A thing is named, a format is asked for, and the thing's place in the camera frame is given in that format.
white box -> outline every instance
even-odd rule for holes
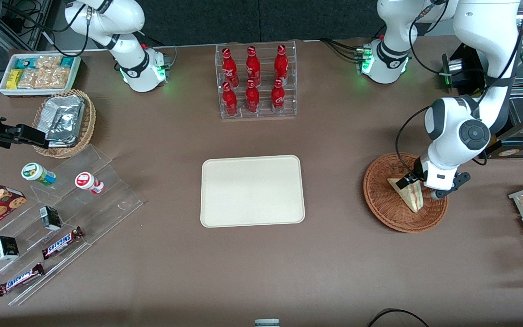
[[[25,59],[25,58],[34,58],[37,56],[62,56],[62,54],[58,52],[36,52],[31,54],[14,54],[11,56],[11,59],[8,62],[8,66],[5,69],[5,73],[3,78],[0,82],[0,92],[3,95],[7,95],[8,97],[33,97],[37,95],[52,95],[60,92],[67,91],[72,88],[72,85],[74,85],[74,81],[76,78],[76,73],[78,72],[79,64],[81,62],[81,58],[75,57],[74,61],[72,62],[72,66],[70,68],[70,74],[68,75],[68,81],[66,82],[66,87],[63,89],[6,89],[6,82],[9,78],[9,73],[11,70],[15,67],[15,64],[18,59]]]

brown table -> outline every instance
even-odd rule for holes
[[[439,66],[454,37],[417,41]],[[135,93],[107,52],[83,55],[76,87],[93,100],[93,144],[146,201],[20,307],[0,301],[0,325],[365,326],[380,310],[411,310],[431,326],[523,326],[523,225],[507,194],[523,189],[523,159],[463,166],[448,214],[423,234],[382,225],[362,195],[370,162],[394,151],[399,126],[445,95],[416,62],[396,83],[357,76],[322,43],[297,42],[299,114],[222,121],[214,46],[180,48],[172,80]],[[0,99],[10,124],[31,123],[42,99]],[[401,149],[429,144],[422,118]],[[206,159],[294,154],[306,218],[297,225],[204,228]],[[60,160],[27,145],[0,149],[0,184],[28,190],[21,166]],[[383,321],[417,326],[394,314]]]

wicker basket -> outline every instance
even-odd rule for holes
[[[409,166],[417,157],[401,153]],[[431,190],[422,186],[423,207],[414,213],[407,207],[400,195],[386,180],[392,175],[405,175],[408,170],[401,164],[395,153],[377,158],[365,173],[363,191],[372,213],[386,226],[405,233],[420,233],[435,227],[447,212],[448,200],[431,198]]]
[[[54,94],[52,95],[52,97],[67,97],[68,95],[78,95],[86,101],[84,117],[80,126],[80,132],[78,136],[79,141],[74,147],[71,148],[42,149],[40,147],[34,147],[35,150],[41,155],[45,155],[47,157],[54,157],[58,159],[70,158],[73,155],[82,151],[90,143],[90,139],[92,138],[92,134],[94,133],[94,123],[96,122],[96,109],[94,108],[94,104],[92,103],[92,101],[90,101],[90,98],[86,95],[86,93],[79,91],[78,89],[71,89],[66,92]],[[35,128],[39,122],[39,116],[42,112],[42,109],[44,108],[44,104],[45,102],[41,106],[39,106],[39,110],[37,114],[35,114],[34,122],[31,124],[33,128]]]

foil-wrapped food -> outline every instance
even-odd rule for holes
[[[42,108],[36,128],[46,133],[50,147],[74,147],[85,107],[86,101],[78,95],[50,98]]]

cable connector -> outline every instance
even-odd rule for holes
[[[92,7],[88,6],[86,9],[86,25],[90,25],[90,21],[92,20]]]

